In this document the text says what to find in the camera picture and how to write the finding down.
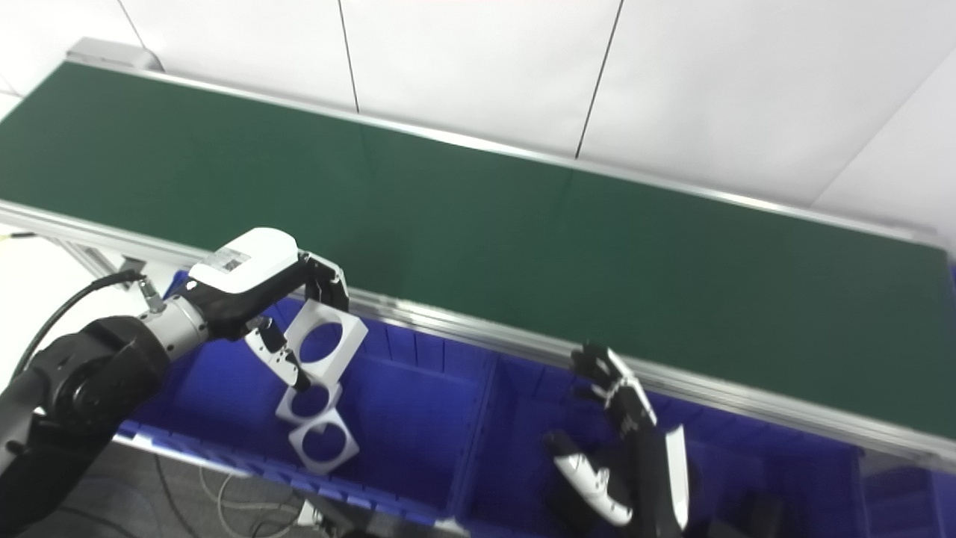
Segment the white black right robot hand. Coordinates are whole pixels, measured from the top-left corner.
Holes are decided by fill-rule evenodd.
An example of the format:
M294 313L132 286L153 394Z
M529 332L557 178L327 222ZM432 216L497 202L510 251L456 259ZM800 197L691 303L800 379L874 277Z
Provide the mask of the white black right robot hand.
M564 431L546 433L543 446L562 477L547 510L576 537L601 528L621 537L682 536L691 498L683 427L659 425L641 380L610 347L588 341L571 361L590 382L578 395L602 406L617 440L586 452Z

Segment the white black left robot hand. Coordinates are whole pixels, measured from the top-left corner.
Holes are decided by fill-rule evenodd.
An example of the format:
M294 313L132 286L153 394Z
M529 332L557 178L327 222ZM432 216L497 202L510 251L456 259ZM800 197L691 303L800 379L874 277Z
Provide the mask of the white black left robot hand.
M258 227L192 266L177 292L200 313L206 340L243 339L280 380L301 392L311 381L301 370L290 335L266 314L300 288L312 302L350 309L341 267L301 250L280 229Z

